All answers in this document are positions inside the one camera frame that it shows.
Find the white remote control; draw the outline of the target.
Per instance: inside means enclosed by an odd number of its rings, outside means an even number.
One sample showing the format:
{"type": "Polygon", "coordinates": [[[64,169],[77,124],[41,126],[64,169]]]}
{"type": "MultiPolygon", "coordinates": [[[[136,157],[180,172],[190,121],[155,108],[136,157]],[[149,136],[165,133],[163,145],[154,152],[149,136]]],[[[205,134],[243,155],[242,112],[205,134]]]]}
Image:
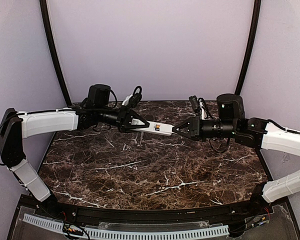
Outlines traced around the white remote control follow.
{"type": "Polygon", "coordinates": [[[171,124],[166,124],[166,123],[160,123],[160,122],[153,122],[149,121],[149,127],[145,128],[137,128],[134,131],[137,132],[143,132],[143,133],[150,133],[150,134],[156,134],[156,135],[162,135],[162,136],[171,136],[174,133],[172,132],[173,125],[171,124]],[[154,130],[154,125],[155,124],[160,124],[160,131],[155,131],[154,130]]]}

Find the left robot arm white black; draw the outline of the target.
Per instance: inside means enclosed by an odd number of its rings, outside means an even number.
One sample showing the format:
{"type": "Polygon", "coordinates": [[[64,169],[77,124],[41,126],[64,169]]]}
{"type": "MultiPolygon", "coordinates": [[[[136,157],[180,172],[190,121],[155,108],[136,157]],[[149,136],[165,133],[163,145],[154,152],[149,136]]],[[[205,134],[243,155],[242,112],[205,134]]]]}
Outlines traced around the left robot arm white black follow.
{"type": "Polygon", "coordinates": [[[60,131],[80,131],[99,123],[116,127],[122,133],[149,127],[149,123],[133,109],[142,99],[137,86],[127,103],[110,106],[114,91],[105,84],[89,88],[88,96],[79,105],[40,111],[5,111],[0,123],[0,166],[7,167],[40,203],[56,203],[52,190],[44,183],[27,160],[23,140],[60,131]]]}

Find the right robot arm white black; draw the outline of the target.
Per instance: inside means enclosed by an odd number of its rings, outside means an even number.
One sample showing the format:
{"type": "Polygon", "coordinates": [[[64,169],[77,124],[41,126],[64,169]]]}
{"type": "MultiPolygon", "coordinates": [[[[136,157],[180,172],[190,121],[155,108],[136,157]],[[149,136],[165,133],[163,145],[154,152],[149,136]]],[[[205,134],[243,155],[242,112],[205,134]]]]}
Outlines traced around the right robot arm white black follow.
{"type": "MultiPolygon", "coordinates": [[[[237,144],[255,150],[274,150],[300,157],[300,131],[283,127],[271,119],[246,118],[243,99],[224,93],[216,98],[218,117],[193,116],[172,128],[173,133],[193,141],[234,139],[237,144]]],[[[300,169],[277,180],[258,184],[252,203],[270,204],[300,192],[300,169]]]]}

